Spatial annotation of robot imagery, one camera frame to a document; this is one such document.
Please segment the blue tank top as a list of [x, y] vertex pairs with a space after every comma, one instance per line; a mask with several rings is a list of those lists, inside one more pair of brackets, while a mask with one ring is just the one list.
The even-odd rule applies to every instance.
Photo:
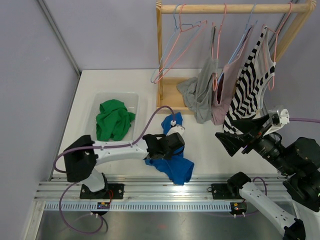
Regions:
[[[183, 118], [181, 113], [176, 113], [174, 115], [167, 116], [161, 123], [163, 133], [165, 134], [170, 129], [170, 122], [174, 120], [177, 124], [182, 126]], [[184, 185], [190, 181], [194, 163], [186, 158], [184, 158], [184, 152], [173, 156], [170, 160], [166, 159], [145, 159], [145, 164], [148, 166], [153, 166], [158, 171], [165, 173], [168, 178], [176, 185]]]

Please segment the green tank top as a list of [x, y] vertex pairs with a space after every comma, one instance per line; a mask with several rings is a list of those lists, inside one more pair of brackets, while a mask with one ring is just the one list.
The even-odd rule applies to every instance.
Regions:
[[128, 133], [136, 114], [129, 112], [125, 104], [117, 99], [107, 100], [99, 105], [96, 116], [96, 137], [98, 141], [121, 141]]

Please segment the grey tank top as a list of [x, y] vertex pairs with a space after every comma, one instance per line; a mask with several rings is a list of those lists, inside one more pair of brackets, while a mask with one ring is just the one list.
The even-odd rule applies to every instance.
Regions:
[[218, 73], [219, 62], [212, 54], [216, 29], [216, 26], [211, 28], [210, 50], [198, 76], [191, 77], [176, 86], [182, 95], [184, 105], [193, 112], [199, 124], [212, 118], [213, 75]]

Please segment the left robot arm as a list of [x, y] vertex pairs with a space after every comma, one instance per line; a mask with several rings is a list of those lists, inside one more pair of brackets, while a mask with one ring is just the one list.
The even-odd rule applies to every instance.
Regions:
[[170, 160], [185, 141], [180, 133], [146, 134], [124, 144], [93, 141], [83, 135], [63, 153], [65, 174], [69, 183], [81, 183], [81, 199], [103, 199], [110, 191], [106, 175], [96, 166], [122, 160]]

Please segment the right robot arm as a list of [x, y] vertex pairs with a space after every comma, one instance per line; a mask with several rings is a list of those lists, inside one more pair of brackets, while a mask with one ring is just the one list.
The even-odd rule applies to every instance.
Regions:
[[256, 119], [232, 120], [241, 134], [217, 132], [215, 136], [230, 156], [255, 151], [287, 179], [282, 183], [290, 195], [296, 215], [289, 214], [261, 192], [245, 173], [227, 180], [232, 198], [249, 201], [279, 231], [284, 240], [318, 240], [320, 238], [320, 146], [314, 139], [299, 137], [285, 147], [271, 134], [290, 122], [286, 110]]

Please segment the mauve tank top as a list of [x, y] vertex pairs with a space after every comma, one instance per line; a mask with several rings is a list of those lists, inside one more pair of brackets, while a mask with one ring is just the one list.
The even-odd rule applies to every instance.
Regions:
[[230, 65], [226, 64], [223, 67], [222, 73], [218, 79], [218, 87], [213, 94], [211, 104], [211, 120], [216, 126], [224, 123], [225, 116], [229, 111], [229, 107], [234, 95], [234, 87], [237, 82], [239, 71], [242, 67], [243, 58], [247, 50], [247, 43], [249, 42], [253, 28], [249, 31], [247, 39], [244, 42], [243, 47], [240, 49], [238, 56], [235, 57], [235, 60]]

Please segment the black white striped tank top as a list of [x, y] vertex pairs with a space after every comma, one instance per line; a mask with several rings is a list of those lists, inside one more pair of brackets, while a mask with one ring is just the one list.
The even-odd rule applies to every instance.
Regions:
[[264, 94], [275, 76], [276, 62], [269, 49], [270, 29], [264, 25], [236, 83], [236, 91], [224, 118], [223, 131], [241, 134], [231, 121], [253, 119], [264, 106]]

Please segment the wooden clothes rack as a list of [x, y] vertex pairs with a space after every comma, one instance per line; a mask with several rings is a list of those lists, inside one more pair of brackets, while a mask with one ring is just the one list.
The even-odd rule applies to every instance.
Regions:
[[[295, 13], [296, 17], [285, 31], [284, 35], [277, 41], [276, 62], [278, 62], [292, 41], [295, 39], [301, 28], [309, 19], [312, 12], [316, 9], [315, 0], [307, 0], [305, 3], [293, 3], [291, 14]], [[253, 4], [227, 4], [226, 14], [249, 14]], [[163, 14], [224, 14], [224, 4], [187, 4], [175, 7], [174, 5], [162, 4], [157, 0], [156, 9], [156, 27], [157, 27], [157, 47], [158, 47], [158, 72], [159, 80], [157, 84], [157, 101], [156, 105], [160, 109], [160, 114], [168, 114], [169, 111], [164, 106], [169, 106], [174, 112], [180, 112], [183, 115], [191, 115], [190, 111], [183, 102], [182, 95], [178, 92], [176, 85], [185, 81], [186, 77], [166, 77], [163, 73], [165, 61], [163, 60]], [[258, 4], [253, 11], [254, 14], [288, 14], [290, 4]]]

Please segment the white plastic basket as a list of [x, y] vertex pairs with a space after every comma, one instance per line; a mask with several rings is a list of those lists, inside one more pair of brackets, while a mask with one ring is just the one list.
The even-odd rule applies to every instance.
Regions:
[[132, 140], [139, 106], [136, 93], [98, 92], [86, 117], [84, 133], [104, 142]]

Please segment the aluminium mounting rail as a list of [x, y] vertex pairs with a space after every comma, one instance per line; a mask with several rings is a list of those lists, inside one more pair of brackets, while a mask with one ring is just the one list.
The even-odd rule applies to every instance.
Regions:
[[[205, 202], [211, 201], [207, 188], [213, 183], [227, 183], [234, 173], [195, 174], [184, 185], [173, 184], [164, 176], [134, 176], [107, 174], [108, 183], [124, 184], [124, 201], [132, 202]], [[275, 202], [291, 202], [292, 198], [283, 185], [286, 179], [279, 173], [258, 175], [267, 186], [267, 196]], [[54, 174], [50, 181], [41, 181], [35, 192], [35, 201], [57, 201], [71, 183], [64, 174]], [[80, 200], [81, 184], [72, 186], [64, 196], [66, 201]]]

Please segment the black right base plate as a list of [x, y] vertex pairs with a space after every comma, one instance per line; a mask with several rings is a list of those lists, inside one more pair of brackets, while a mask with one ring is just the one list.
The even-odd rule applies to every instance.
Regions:
[[239, 193], [233, 193], [226, 183], [213, 183], [210, 186], [214, 200], [243, 200]]

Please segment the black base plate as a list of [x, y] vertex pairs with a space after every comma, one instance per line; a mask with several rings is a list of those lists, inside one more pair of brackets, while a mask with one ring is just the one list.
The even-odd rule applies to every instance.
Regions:
[[83, 184], [81, 186], [79, 198], [84, 200], [109, 200], [110, 197], [112, 197], [112, 200], [122, 200], [124, 188], [125, 185], [122, 183], [109, 183], [108, 190], [99, 190], [97, 192], [91, 192], [90, 189]]
[[233, 193], [226, 183], [213, 183], [210, 186], [214, 200], [243, 200], [239, 193]]

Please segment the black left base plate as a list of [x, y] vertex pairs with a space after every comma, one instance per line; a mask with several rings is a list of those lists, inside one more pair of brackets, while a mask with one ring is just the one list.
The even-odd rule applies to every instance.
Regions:
[[112, 200], [122, 200], [124, 188], [125, 185], [122, 183], [109, 183], [108, 190], [99, 190], [97, 192], [91, 192], [90, 189], [83, 184], [81, 186], [79, 198], [84, 200], [109, 200], [110, 197], [112, 197]]

